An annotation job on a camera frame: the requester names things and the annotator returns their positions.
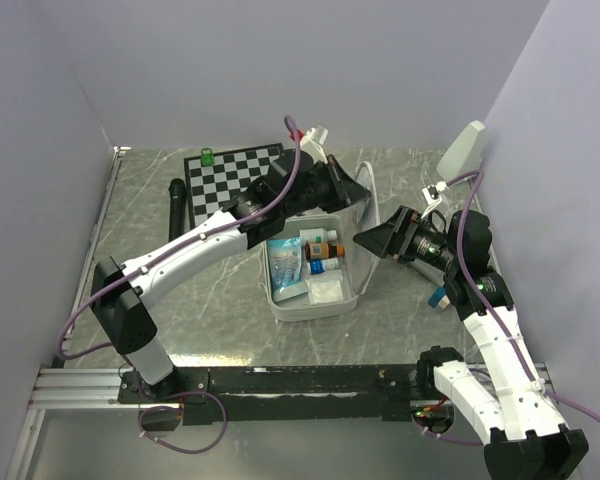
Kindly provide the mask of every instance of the lavender wall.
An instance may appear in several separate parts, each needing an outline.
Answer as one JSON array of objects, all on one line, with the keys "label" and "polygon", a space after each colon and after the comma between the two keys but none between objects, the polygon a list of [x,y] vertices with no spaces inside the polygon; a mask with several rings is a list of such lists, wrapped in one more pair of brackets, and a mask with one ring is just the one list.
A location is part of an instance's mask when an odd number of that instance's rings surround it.
[{"label": "lavender wall", "polygon": [[69,313],[111,152],[26,0],[0,0],[0,478]]},{"label": "lavender wall", "polygon": [[34,0],[114,145],[442,147],[484,119],[547,0]]},{"label": "lavender wall", "polygon": [[[532,353],[600,412],[600,1],[553,0],[487,117],[482,196]],[[586,478],[600,479],[600,427]]]}]

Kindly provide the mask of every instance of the transparent lid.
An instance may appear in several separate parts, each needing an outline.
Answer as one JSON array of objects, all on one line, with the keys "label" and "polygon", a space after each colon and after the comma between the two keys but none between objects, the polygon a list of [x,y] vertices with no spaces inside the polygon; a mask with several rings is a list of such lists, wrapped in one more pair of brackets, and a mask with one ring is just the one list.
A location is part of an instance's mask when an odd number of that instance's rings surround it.
[{"label": "transparent lid", "polygon": [[367,249],[353,243],[353,236],[358,232],[377,227],[380,224],[380,211],[373,168],[369,162],[362,162],[358,166],[354,180],[371,192],[369,199],[346,209],[342,217],[343,237],[346,239],[345,258],[351,273],[351,287],[356,294],[362,295],[367,290],[369,280],[380,259]]}]

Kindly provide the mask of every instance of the plastic storage box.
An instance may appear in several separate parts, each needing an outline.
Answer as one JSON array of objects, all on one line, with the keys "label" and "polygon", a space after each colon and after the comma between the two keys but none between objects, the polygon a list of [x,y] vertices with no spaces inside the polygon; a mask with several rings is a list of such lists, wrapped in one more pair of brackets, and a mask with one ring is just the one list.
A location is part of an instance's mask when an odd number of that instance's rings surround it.
[{"label": "plastic storage box", "polygon": [[265,262],[265,282],[267,299],[276,319],[285,322],[312,320],[331,317],[350,312],[363,295],[369,280],[378,265],[379,259],[364,248],[353,243],[353,236],[361,231],[373,228],[380,223],[376,186],[371,164],[363,162],[357,169],[355,180],[372,193],[371,198],[338,214],[306,215],[290,218],[286,221],[284,230],[274,238],[291,238],[300,235],[300,230],[324,228],[336,230],[338,239],[344,245],[345,255],[341,259],[344,300],[340,302],[311,304],[308,295],[301,295],[282,302],[275,303],[271,292],[271,274],[269,270],[269,255],[267,243],[262,249]]}]

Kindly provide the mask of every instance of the chessboard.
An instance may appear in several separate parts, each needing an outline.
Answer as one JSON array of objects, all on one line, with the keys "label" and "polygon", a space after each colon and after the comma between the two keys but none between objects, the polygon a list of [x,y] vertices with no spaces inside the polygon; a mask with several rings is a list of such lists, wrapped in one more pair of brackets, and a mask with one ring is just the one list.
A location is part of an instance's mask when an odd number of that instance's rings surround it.
[{"label": "chessboard", "polygon": [[200,156],[184,159],[191,229],[209,218],[251,182],[269,170],[283,151],[281,143],[213,154],[213,165],[202,166]]}]

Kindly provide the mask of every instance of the green chess piece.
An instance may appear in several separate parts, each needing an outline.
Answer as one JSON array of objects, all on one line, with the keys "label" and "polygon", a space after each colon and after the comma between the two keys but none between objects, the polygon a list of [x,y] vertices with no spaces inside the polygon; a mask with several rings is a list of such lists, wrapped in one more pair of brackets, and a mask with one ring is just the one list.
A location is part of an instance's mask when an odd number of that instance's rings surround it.
[{"label": "green chess piece", "polygon": [[213,166],[213,151],[210,148],[200,150],[200,163],[203,167]]}]

